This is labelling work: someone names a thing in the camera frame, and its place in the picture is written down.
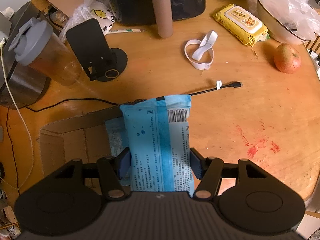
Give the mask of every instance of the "barcode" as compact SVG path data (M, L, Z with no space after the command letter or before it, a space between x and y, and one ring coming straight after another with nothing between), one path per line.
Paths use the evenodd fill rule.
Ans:
M186 122L188 117L187 109L168 110L169 122Z
M294 22L284 22L283 25L292 32L297 32L297 26Z

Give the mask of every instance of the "white elastic band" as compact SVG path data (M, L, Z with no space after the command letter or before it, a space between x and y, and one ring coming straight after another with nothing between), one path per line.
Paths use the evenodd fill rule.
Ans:
M187 42L187 44L184 47L184 54L186 55L187 59L190 61L190 63L196 68L196 69L209 69L210 65L213 62L213 49L212 46L216 42L218 38L217 33L215 31L211 30L207 33L207 35L203 38L202 41L200 40L190 40ZM199 48L193 53L192 58L196 61L201 60L203 54L208 51L211 56L211 61L208 63L197 63L192 61L188 54L187 54L187 47L191 44L199 44Z

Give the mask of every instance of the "wet wipes package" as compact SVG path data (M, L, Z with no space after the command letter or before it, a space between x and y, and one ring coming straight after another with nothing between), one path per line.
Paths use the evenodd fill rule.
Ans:
M131 190L194 192L189 160L190 95L120 106L131 152Z
M129 146L124 119L123 117L119 117L107 120L105 121L105 126L108 132L111 155L117 157L124 148ZM119 180L122 186L130 185L130 173L131 168L129 168L127 175Z

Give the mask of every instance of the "cartoon duck logo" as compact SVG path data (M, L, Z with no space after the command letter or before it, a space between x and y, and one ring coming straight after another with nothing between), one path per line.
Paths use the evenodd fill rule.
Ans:
M102 18L102 19L107 19L107 14L104 11L101 10L91 10L92 14L95 14L96 16Z
M253 36L250 35L250 34L248 35L248 38L249 38L249 40L252 40L253 42L255 42L255 40L256 40L255 37L253 37Z
M252 19L251 17L249 17L244 20L244 23L245 23L245 25L251 27L256 23L256 21L254 19Z

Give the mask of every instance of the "white plastic bag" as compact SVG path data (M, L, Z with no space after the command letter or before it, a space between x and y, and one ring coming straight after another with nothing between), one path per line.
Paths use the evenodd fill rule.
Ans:
M308 240L319 240L320 239L320 229L316 230Z
M85 22L91 18L99 21L100 27L105 35L112 27L115 18L111 10L106 6L108 0L84 0L73 12L73 16L63 27L59 39L64 43L66 41L66 32L74 26Z
M279 22L305 40L320 35L320 16L302 0L259 0Z

